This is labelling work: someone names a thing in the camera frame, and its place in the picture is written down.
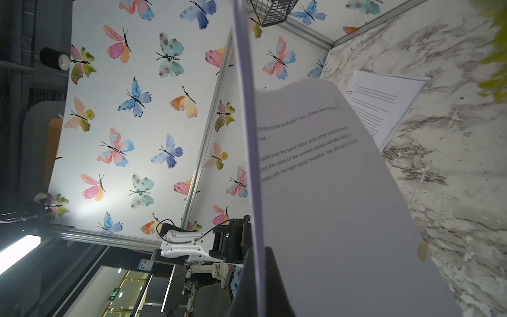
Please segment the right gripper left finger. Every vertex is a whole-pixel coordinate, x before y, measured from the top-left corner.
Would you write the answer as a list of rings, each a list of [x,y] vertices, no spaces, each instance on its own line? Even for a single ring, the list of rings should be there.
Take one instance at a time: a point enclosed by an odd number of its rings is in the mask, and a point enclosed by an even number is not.
[[[252,249],[246,254],[236,296],[228,310],[228,317],[257,317],[256,267]]]

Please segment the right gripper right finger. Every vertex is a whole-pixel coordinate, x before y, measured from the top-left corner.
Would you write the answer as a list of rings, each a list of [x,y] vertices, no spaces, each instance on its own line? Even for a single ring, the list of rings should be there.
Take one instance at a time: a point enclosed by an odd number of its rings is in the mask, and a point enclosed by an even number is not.
[[[266,248],[266,316],[295,317],[272,248]]]

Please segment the yellow highlighted document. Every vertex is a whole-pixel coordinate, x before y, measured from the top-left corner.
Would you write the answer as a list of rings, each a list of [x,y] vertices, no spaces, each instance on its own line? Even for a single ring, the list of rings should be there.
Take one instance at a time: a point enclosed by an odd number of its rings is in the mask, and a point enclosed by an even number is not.
[[[373,138],[338,87],[254,87],[245,1],[232,4],[244,104],[257,316],[272,248],[295,316],[460,316]]]

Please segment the plain text document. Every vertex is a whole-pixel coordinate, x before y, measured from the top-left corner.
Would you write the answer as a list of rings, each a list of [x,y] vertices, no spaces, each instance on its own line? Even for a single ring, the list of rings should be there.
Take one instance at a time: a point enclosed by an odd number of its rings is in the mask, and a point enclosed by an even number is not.
[[[355,71],[345,97],[383,151],[429,77]]]

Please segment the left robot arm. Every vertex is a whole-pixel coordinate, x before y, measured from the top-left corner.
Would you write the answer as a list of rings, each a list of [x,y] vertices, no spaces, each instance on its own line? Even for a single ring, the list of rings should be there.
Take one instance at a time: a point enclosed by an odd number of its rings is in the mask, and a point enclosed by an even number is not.
[[[249,215],[220,221],[205,232],[185,231],[169,222],[158,222],[155,231],[162,239],[161,256],[187,263],[220,262],[242,265],[253,245]]]

